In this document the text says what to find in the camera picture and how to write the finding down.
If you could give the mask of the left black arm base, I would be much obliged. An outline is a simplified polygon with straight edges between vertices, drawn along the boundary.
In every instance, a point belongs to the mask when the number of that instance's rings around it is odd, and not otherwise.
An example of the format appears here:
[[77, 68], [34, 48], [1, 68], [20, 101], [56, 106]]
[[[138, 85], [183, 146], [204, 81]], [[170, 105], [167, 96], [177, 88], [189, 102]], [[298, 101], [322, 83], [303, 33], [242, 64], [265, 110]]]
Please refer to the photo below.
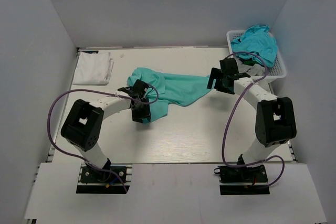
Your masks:
[[[132, 165], [111, 165], [110, 169], [118, 174], [128, 190], [131, 185]], [[127, 192], [115, 174], [96, 171], [82, 164], [79, 171], [76, 193], [122, 195]]]

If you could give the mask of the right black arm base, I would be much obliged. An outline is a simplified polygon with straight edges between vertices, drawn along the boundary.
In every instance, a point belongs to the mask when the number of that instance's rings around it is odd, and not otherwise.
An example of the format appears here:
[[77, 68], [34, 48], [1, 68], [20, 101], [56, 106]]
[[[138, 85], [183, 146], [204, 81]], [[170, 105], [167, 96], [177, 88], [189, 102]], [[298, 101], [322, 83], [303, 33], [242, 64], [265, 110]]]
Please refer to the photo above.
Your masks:
[[222, 196], [270, 194], [264, 165], [243, 168], [219, 166], [214, 169], [214, 174], [219, 177]]

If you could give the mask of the teal green t shirt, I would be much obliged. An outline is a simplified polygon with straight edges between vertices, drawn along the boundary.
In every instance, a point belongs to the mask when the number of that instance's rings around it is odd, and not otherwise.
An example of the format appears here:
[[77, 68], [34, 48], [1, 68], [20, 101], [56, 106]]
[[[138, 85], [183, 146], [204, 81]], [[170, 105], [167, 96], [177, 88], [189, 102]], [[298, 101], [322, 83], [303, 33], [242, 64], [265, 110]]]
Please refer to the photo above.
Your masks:
[[189, 106], [210, 92], [207, 88], [209, 77], [190, 76], [157, 72], [148, 68], [136, 68], [127, 79], [127, 84], [133, 86], [137, 80], [144, 81], [155, 87], [146, 96], [150, 104], [151, 119], [144, 120], [145, 124], [167, 116], [169, 105]]

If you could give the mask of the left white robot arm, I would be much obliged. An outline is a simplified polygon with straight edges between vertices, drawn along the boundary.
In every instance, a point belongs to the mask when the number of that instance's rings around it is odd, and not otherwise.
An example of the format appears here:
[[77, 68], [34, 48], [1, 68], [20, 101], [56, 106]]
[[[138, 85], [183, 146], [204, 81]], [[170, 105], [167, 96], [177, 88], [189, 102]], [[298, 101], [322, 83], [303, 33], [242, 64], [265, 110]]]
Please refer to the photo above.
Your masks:
[[118, 89], [126, 96], [113, 94], [95, 101], [78, 99], [74, 102], [61, 128], [61, 136], [93, 167], [93, 176], [98, 181], [104, 182], [111, 175], [111, 162], [98, 144], [103, 121], [123, 110], [131, 110], [132, 121], [150, 122], [150, 101], [146, 97], [149, 89], [149, 84], [137, 80], [132, 86]]

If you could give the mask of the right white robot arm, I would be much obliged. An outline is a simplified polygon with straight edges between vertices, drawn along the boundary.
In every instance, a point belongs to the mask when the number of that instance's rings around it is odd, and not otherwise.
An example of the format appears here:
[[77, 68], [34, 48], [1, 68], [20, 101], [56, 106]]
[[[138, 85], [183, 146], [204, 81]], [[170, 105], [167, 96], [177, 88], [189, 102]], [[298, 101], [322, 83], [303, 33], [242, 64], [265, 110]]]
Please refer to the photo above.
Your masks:
[[[277, 97], [259, 86], [247, 73], [240, 73], [234, 58], [225, 58], [220, 61], [219, 69], [211, 69], [207, 88], [239, 95], [225, 126], [222, 159], [226, 166], [237, 169], [237, 175], [241, 180], [250, 181], [256, 175], [256, 166], [275, 158], [270, 154], [280, 145], [296, 137], [292, 100], [289, 97]], [[230, 165], [225, 159], [226, 137], [234, 112], [242, 99], [256, 110], [256, 138], [240, 155], [237, 164]]]

